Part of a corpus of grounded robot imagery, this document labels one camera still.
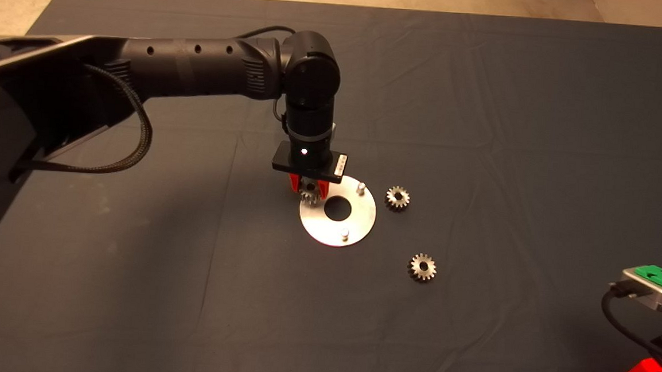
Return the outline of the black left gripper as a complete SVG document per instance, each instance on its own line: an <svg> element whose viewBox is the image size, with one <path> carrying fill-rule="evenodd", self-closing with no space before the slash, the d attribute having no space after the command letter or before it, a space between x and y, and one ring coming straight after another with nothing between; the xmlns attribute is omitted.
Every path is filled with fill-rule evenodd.
<svg viewBox="0 0 662 372"><path fill-rule="evenodd" d="M348 163L345 153L328 146L316 148L299 142L282 141L272 157L272 169L289 173L292 192L302 189L302 177L317 181L320 199L327 199L329 183L341 184Z"/></svg>

